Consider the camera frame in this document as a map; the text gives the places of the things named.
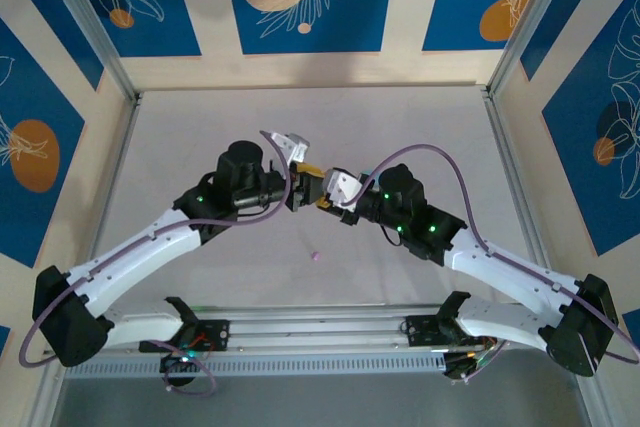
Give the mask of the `black controller module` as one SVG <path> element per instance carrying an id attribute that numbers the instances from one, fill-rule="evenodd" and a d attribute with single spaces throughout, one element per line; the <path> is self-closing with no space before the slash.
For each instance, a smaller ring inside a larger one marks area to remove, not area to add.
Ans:
<path id="1" fill-rule="evenodd" d="M 446 353 L 444 375 L 452 381 L 473 377 L 484 369 L 495 357 L 494 351 Z"/>
<path id="2" fill-rule="evenodd" d="M 185 355 L 168 354 L 160 359 L 160 373 L 167 390 L 187 386 L 196 379 L 199 368 L 194 364 L 195 351 Z"/>

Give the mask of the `aluminium frame post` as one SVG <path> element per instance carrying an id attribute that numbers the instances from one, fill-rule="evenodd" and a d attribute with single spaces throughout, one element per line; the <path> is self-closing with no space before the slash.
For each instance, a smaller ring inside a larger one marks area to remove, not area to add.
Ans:
<path id="1" fill-rule="evenodd" d="M 486 90 L 495 99 L 514 73 L 532 80 L 581 0 L 529 0 Z"/>
<path id="2" fill-rule="evenodd" d="M 51 373 L 43 377 L 34 402 L 30 427 L 51 427 L 63 382 L 63 373 Z"/>
<path id="3" fill-rule="evenodd" d="M 62 1 L 125 99 L 132 105 L 136 105 L 139 92 L 126 73 L 120 56 L 91 2 L 89 0 Z"/>
<path id="4" fill-rule="evenodd" d="M 608 414 L 596 377 L 574 376 L 591 427 L 608 427 Z"/>

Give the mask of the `wide aluminium base rail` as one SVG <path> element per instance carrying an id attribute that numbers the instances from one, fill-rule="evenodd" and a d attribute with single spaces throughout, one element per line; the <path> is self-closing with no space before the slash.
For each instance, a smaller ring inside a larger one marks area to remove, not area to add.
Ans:
<path id="1" fill-rule="evenodd" d="M 458 347 L 410 347 L 400 325 L 407 316 L 437 315 L 454 320 L 473 337 L 489 336 L 498 341 L 545 350 L 551 323 L 521 305 L 489 302 L 477 297 L 459 307 L 430 306 L 344 306 L 263 309 L 197 309 L 185 313 L 167 302 L 138 313 L 110 308 L 97 319 L 100 335 L 82 330 L 75 345 L 85 348 L 86 361 L 104 349 L 134 347 L 154 351 L 152 341 L 168 342 L 187 322 L 229 320 L 230 338 L 226 352 L 293 352 L 330 350 L 385 350 L 416 348 L 434 352 L 480 350 Z"/>

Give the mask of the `aluminium side rail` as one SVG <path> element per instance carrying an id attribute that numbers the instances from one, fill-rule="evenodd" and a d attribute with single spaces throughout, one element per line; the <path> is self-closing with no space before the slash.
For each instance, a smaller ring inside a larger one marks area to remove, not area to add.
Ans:
<path id="1" fill-rule="evenodd" d="M 529 254 L 532 262 L 535 262 L 541 267 L 550 268 L 549 256 L 545 246 L 543 245 L 540 231 L 536 225 L 536 219 L 534 218 L 533 211 L 530 203 L 528 202 L 524 184 L 519 172 L 519 165 L 515 155 L 515 150 L 511 144 L 505 123 L 501 118 L 498 105 L 493 100 L 493 97 L 486 86 L 481 87 L 481 94 L 503 164 L 516 214 L 524 235 L 527 253 Z"/>
<path id="2" fill-rule="evenodd" d="M 97 206 L 90 217 L 86 244 L 80 250 L 78 259 L 80 264 L 91 262 L 100 247 L 113 203 L 114 192 L 118 186 L 143 98 L 144 93 L 142 91 L 136 92 L 131 103 L 125 105 L 123 117 L 116 126 L 115 137 L 108 145 L 106 165 L 100 176 L 96 192 Z"/>

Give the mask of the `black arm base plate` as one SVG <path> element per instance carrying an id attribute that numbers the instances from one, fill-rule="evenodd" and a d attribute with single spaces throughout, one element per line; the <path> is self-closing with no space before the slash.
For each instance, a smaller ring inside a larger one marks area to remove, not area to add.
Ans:
<path id="1" fill-rule="evenodd" d="M 183 351 L 226 351 L 230 338 L 229 320 L 196 320 L 185 323 L 168 343 Z"/>
<path id="2" fill-rule="evenodd" d="M 441 319 L 437 315 L 407 316 L 400 325 L 400 332 L 407 337 L 410 347 L 473 347 L 485 350 L 499 343 L 495 337 L 470 336 L 454 320 Z"/>

